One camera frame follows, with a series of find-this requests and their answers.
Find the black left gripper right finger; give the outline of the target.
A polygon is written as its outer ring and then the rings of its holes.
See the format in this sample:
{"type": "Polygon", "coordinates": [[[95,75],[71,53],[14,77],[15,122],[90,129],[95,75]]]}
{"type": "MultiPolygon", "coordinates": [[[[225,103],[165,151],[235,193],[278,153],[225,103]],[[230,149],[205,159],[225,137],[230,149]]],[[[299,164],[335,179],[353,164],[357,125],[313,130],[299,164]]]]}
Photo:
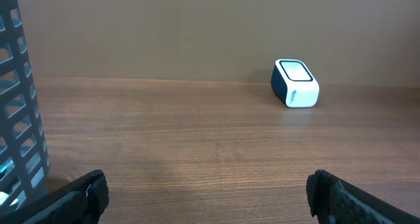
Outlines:
{"type": "Polygon", "coordinates": [[[419,218],[351,185],[326,170],[308,176],[310,214],[319,224],[419,224],[419,218]]]}

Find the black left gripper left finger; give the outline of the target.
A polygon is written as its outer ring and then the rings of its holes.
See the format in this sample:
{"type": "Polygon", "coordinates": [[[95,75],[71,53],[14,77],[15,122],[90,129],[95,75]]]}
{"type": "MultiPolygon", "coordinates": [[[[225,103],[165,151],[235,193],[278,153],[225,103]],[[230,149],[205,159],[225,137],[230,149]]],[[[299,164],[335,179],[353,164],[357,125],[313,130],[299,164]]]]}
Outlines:
{"type": "Polygon", "coordinates": [[[103,171],[96,169],[53,193],[1,217],[4,224],[73,224],[99,222],[109,204],[103,171]]]}

